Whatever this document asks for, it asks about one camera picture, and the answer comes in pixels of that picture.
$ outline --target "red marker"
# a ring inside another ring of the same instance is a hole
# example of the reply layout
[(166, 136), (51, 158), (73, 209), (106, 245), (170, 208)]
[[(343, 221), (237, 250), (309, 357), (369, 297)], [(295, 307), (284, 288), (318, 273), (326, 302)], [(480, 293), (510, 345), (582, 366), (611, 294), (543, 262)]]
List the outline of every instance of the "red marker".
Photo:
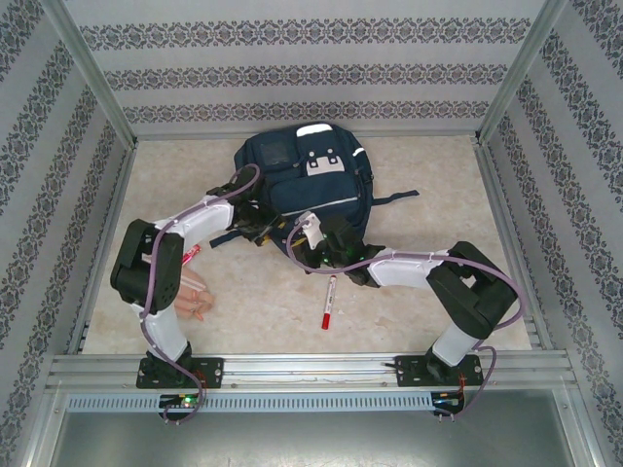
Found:
[(327, 290), (327, 300), (324, 304), (324, 316), (322, 317), (322, 329), (329, 329), (329, 321), (331, 320), (331, 309), (333, 309), (333, 301), (335, 300), (335, 284), (338, 278), (332, 275), (329, 278), (329, 288)]
[(186, 266), (186, 263), (191, 261), (193, 257), (200, 251), (202, 251), (202, 248), (198, 245), (195, 245), (190, 250), (188, 250), (186, 253), (184, 253), (184, 256), (182, 257), (182, 266)]

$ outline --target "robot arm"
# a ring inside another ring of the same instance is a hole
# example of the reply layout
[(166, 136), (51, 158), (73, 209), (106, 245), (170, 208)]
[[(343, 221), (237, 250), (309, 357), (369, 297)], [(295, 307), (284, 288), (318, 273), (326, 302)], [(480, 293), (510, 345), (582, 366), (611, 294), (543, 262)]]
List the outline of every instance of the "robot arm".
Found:
[[(173, 306), (180, 286), (184, 252), (210, 235), (229, 229), (238, 229), (248, 240), (261, 245), (272, 228), (283, 227), (283, 219), (276, 211), (254, 200), (262, 183), (262, 180), (252, 183), (254, 178), (257, 177), (253, 168), (243, 169), (235, 182), (209, 191), (182, 213), (155, 223), (138, 219), (129, 225), (110, 280), (122, 300), (129, 303), (142, 320), (152, 359), (163, 360), (166, 356), (184, 367), (187, 366), (184, 360), (192, 353)], [(248, 190), (223, 199), (249, 184), (252, 186)], [(147, 257), (152, 255), (155, 239), (162, 229), (165, 233), (158, 247), (153, 297), (146, 313), (152, 261)]]
[[(298, 222), (308, 240), (294, 251), (303, 265), (349, 269), (346, 275), (358, 285), (403, 285), (432, 290), (437, 295), (452, 319), (426, 354), (426, 369), (440, 383), (469, 351), (491, 335), (518, 297), (501, 279), (499, 269), (471, 243), (460, 241), (449, 250), (437, 252), (401, 253), (365, 245), (340, 218), (328, 219), (321, 226), (314, 214), (306, 212)], [(361, 267), (352, 269), (355, 264)], [(473, 283), (467, 285), (465, 279)]]

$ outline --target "striped wallpaper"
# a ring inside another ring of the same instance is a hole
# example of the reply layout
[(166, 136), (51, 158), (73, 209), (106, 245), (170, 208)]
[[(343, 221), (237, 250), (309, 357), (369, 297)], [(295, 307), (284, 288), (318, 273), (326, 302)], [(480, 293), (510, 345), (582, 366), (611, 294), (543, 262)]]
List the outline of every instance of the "striped wallpaper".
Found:
[(0, 0), (0, 108), (0, 466), (9, 466), (82, 306), (128, 143), (37, 0)]
[(550, 335), (568, 350), (608, 466), (623, 465), (621, 37), (617, 2), (569, 1), (490, 146)]
[(543, 0), (68, 0), (139, 136), (475, 130)]

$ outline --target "marble surface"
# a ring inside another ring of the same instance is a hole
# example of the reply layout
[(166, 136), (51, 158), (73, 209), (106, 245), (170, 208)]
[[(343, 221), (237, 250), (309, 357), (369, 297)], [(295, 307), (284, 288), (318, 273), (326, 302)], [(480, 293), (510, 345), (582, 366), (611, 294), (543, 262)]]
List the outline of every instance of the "marble surface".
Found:
[[(369, 243), (432, 251), (458, 240), (477, 245), (507, 270), (468, 137), (362, 138), (375, 173), (375, 196), (417, 189), (421, 195), (374, 207)], [(84, 352), (145, 352), (134, 313), (109, 284), (128, 224), (183, 210), (234, 173), (241, 140), (141, 142), (100, 284)], [(215, 297), (204, 321), (183, 321), (196, 353), (405, 352), (427, 350), (450, 323), (431, 291), (357, 287), (337, 282), (328, 331), (320, 324), (326, 276), (305, 275), (272, 244), (238, 238), (190, 263)], [(523, 321), (489, 339), (499, 349), (530, 349)]]

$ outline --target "mounting plate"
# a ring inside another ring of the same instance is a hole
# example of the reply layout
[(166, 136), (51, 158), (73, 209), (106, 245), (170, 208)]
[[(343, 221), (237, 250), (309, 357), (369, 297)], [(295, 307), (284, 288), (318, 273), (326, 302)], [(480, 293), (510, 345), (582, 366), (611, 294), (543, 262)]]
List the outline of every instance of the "mounting plate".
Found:
[[(140, 361), (138, 367), (138, 375), (136, 377), (136, 387), (139, 389), (169, 389), (170, 384), (158, 379), (153, 379), (146, 375), (147, 366), (149, 365), (149, 359), (143, 358)], [(224, 360), (222, 358), (200, 358), (193, 357), (192, 373), (199, 378), (202, 382), (202, 386), (205, 389), (219, 389), (223, 381), (223, 366)], [(192, 389), (196, 385), (188, 377), (181, 386), (180, 389)]]
[(398, 387), (438, 387), (455, 383), (458, 386), (458, 377), (461, 374), (465, 376), (466, 386), (480, 386), (483, 382), (483, 370), (477, 355), (465, 355), (456, 367), (450, 369), (448, 379), (444, 382), (437, 381), (428, 372), (424, 355), (397, 355), (394, 358), (394, 368)]

